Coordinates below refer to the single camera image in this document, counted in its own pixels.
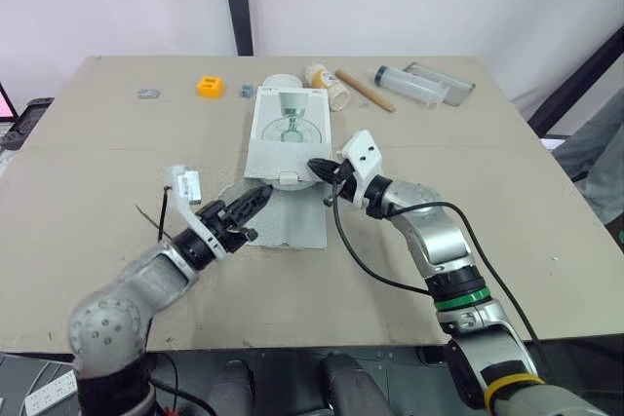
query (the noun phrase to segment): wire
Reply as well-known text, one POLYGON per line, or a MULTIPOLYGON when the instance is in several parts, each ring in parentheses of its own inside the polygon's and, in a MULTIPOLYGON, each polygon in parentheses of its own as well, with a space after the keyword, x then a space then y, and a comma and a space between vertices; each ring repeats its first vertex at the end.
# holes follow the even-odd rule
POLYGON ((179 392, 179 385, 178 385, 178 381, 177 381, 177 365, 176 362, 174 361, 174 359, 168 355, 167 353, 161 353, 160 356, 162 356, 163 358, 166 358, 172 365, 172 367, 174 368, 174 376, 175 376, 175 392, 174 392, 174 408, 173 410, 176 410, 177 408, 177 393, 179 392))
POLYGON ((49 362, 46 362, 45 364, 43 364, 43 367, 41 367, 41 370, 35 376, 35 380, 32 381, 32 384, 30 384, 30 387, 28 388, 28 390, 26 390, 26 395, 24 396, 23 401, 21 402, 21 406, 19 407, 18 416, 21 416, 23 414, 23 410, 26 407, 26 397, 30 395, 30 393, 32 392, 32 389, 35 388, 35 386, 37 385, 37 382, 39 382, 39 379, 41 379, 41 376, 43 375, 43 373, 46 371, 48 367, 50 367, 49 362))
POLYGON ((160 221, 158 223, 158 242, 160 243, 165 233, 165 215, 167 214, 167 191, 171 189, 171 186, 166 185, 163 187, 163 204, 160 206, 160 221))
POLYGON ((426 204, 418 204, 418 205, 412 205, 411 207, 399 208, 394 211, 391 211, 390 213, 386 214, 384 217, 391 218, 393 216, 398 216, 399 214, 406 213, 408 211, 414 211, 416 209, 431 208, 431 207, 450 208, 455 213, 457 213, 457 215, 461 218, 461 221, 464 223, 464 226, 466 227, 466 231, 468 231, 468 235, 470 236, 470 239, 472 240, 472 244, 475 246, 475 249, 479 253, 479 256, 481 257, 484 264, 486 265, 486 268, 489 270, 489 272, 494 277, 494 279, 496 280, 498 285, 501 287, 501 289, 505 292, 505 294, 509 298, 509 301, 514 306, 514 309, 516 309, 516 312, 520 316, 520 319, 523 321, 526 331, 528 331, 528 334, 530 335, 530 339, 533 343, 533 346, 535 347, 535 351, 537 352, 537 354, 539 354, 539 358, 542 361, 542 365, 544 366, 544 370, 547 375, 547 380, 550 380, 552 382, 553 381, 552 372, 548 365, 548 360, 546 360, 546 353, 544 352, 544 347, 541 341, 539 340, 539 338, 537 338, 537 333, 535 333, 533 326, 528 320, 527 314, 525 314, 525 311, 523 311, 523 308, 520 306, 520 303, 518 302, 514 294, 511 292, 507 284, 503 281, 502 278, 500 278, 500 276, 498 275, 498 273, 496 272, 492 264, 489 263, 488 257, 486 256, 486 253, 482 249, 481 244, 479 243, 479 240, 477 239, 477 235, 475 234, 475 231, 472 229, 472 226, 470 225, 470 221, 468 221, 468 218, 458 206, 450 202, 429 202, 426 204))
POLYGON ((347 235, 344 233, 344 229, 342 228, 342 223, 340 222, 340 213, 338 212, 338 186, 335 180, 331 184, 331 195, 333 197, 333 220, 335 221, 335 228, 338 230, 338 235, 340 235, 340 238, 342 239, 342 243, 344 244, 346 249, 349 251, 353 259, 355 260, 355 263, 357 263, 358 266, 362 270, 364 270, 367 275, 370 275, 371 277, 375 278, 379 282, 397 287, 399 289, 405 289, 407 291, 417 292, 419 294, 425 294, 427 296, 430 296, 431 293, 426 289, 416 287, 416 286, 409 286, 407 284, 393 282, 392 280, 388 280, 387 278, 384 278, 381 275, 378 275, 362 261, 360 256, 357 254, 357 252, 353 248, 353 246, 351 246, 351 243, 349 243, 349 240, 347 239, 347 235))
POLYGON ((57 376, 57 372, 59 372, 59 369, 60 369, 60 363, 59 363, 59 364, 57 364, 57 367, 55 368, 55 371, 52 373, 52 375, 51 375, 51 376, 50 376, 50 378, 48 379, 48 382, 47 382, 48 384, 49 384, 50 382, 52 382, 52 381, 54 380, 54 378, 57 376))
POLYGON ((191 395, 188 392, 185 392, 184 390, 176 390, 173 387, 170 387, 169 385, 165 384, 164 382, 154 379, 153 377, 149 379, 149 382, 157 389, 160 389, 163 392, 167 392, 168 394, 178 395, 179 397, 184 398, 190 401, 191 403, 196 404, 197 406, 202 408, 211 416, 216 416, 215 409, 212 406, 210 406, 206 401, 202 400, 201 398, 195 397, 194 395, 191 395))
MULTIPOLYGON (((150 218, 150 217, 149 217, 149 214, 147 214, 145 211, 143 211, 142 209, 140 209, 140 207, 139 207, 137 204, 135 204, 135 208, 138 210, 138 212, 139 212, 140 214, 142 214, 142 215, 143 215, 143 218, 145 218, 147 221, 149 221, 149 224, 151 224, 152 226, 154 226, 156 229, 159 229, 159 227, 158 227, 158 223, 157 223, 156 221, 154 221, 152 218, 150 218)), ((172 237, 171 237, 171 236, 167 233, 167 231, 165 231, 164 229, 163 229, 163 234, 165 235, 165 237, 166 237, 167 239, 169 239, 170 241, 172 240, 172 237)))

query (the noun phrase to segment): white plastic device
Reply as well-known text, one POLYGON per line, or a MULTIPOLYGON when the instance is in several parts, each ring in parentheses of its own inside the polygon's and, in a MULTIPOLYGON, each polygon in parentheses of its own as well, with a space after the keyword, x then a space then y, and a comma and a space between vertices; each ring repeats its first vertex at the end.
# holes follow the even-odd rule
POLYGON ((77 391, 76 376, 73 370, 69 370, 26 397, 24 400, 26 414, 28 416, 41 414, 77 391))
POLYGON ((341 155, 342 158, 351 162, 355 170, 353 176, 356 180, 356 188, 353 205, 361 208, 367 187, 376 175, 383 175, 381 152, 369 131, 357 131, 342 147, 341 155))
POLYGON ((172 186, 172 205, 184 218, 188 227, 213 251, 217 259, 225 257, 227 252, 221 243, 216 236, 202 224, 190 206, 190 204, 199 204, 202 199, 199 185, 199 172, 186 166, 171 166, 169 168, 169 179, 172 186))

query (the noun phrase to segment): white bracket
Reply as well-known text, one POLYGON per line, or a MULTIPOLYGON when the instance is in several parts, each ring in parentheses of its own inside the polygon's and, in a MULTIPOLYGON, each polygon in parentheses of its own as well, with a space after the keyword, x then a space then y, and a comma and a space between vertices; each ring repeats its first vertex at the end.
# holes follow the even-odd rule
POLYGON ((357 131, 342 147, 342 158, 349 160, 355 172, 353 176, 357 182, 353 205, 361 208, 364 202, 364 193, 376 175, 383 175, 381 169, 381 152, 372 139, 369 131, 357 131))
POLYGON ((174 208, 184 218, 188 227, 210 248, 217 259, 225 257, 227 252, 221 243, 202 224, 190 206, 190 204, 195 205, 202 201, 199 172, 186 166, 171 166, 169 168, 169 179, 172 186, 170 199, 174 208))

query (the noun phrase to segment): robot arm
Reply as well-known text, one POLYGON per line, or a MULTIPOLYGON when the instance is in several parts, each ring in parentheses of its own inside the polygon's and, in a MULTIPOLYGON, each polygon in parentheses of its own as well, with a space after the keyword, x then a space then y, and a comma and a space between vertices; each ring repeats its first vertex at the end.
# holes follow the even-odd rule
POLYGON ((497 416, 605 416, 538 377, 527 348, 491 297, 461 230, 442 207, 400 212, 440 202, 438 193, 384 177, 381 154, 367 131, 356 132, 341 154, 345 158, 341 165, 327 160, 310 160, 308 165, 322 180, 334 187, 339 184, 340 197, 359 208, 366 205, 369 216, 389 219, 406 238, 440 327, 451 337, 445 354, 466 404, 497 416))
POLYGON ((209 263, 255 239, 257 233, 244 225, 272 192, 271 186, 258 187, 229 206, 215 201, 193 213, 194 171, 171 172, 172 205, 189 228, 145 252, 71 314, 67 338, 85 416, 154 414, 155 394, 143 362, 153 317, 197 283, 209 263))

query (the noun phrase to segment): yellow block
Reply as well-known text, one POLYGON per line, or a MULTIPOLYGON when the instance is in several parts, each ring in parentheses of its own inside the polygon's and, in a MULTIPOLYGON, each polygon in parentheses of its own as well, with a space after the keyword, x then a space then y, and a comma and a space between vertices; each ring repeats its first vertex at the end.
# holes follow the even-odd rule
POLYGON ((223 79, 219 77, 202 77, 197 82, 197 94, 203 97, 217 98, 223 95, 225 84, 223 79))

